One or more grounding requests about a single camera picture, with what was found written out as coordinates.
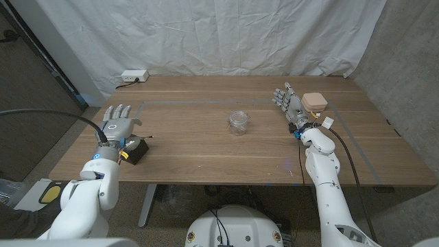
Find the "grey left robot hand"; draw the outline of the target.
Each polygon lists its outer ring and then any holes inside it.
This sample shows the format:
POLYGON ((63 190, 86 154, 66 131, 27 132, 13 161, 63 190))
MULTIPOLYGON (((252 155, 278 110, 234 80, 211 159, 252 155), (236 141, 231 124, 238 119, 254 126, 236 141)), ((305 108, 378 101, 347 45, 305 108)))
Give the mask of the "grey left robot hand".
POLYGON ((130 105, 120 104, 117 107, 108 107, 104 113, 101 127, 111 145, 118 145, 119 148, 124 147, 126 139, 131 136, 134 130, 134 126, 142 125, 140 119, 129 118, 131 109, 130 105))

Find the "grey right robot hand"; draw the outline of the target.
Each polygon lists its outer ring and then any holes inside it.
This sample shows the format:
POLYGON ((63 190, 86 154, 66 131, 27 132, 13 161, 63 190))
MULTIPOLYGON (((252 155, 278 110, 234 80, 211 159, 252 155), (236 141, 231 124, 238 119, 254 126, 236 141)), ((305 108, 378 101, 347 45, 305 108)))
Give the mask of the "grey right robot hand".
POLYGON ((311 127, 305 109, 291 85, 286 82, 285 90, 276 89, 272 101, 285 113, 285 117, 298 130, 311 127))

